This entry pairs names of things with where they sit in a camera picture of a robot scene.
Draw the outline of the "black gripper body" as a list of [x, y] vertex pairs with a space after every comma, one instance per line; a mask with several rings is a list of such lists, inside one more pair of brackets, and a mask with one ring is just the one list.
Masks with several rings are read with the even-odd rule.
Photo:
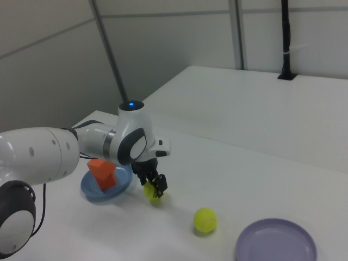
[[150, 159], [142, 162], [135, 161], [132, 163], [132, 170], [140, 181], [152, 181], [158, 176], [157, 166], [157, 159]]

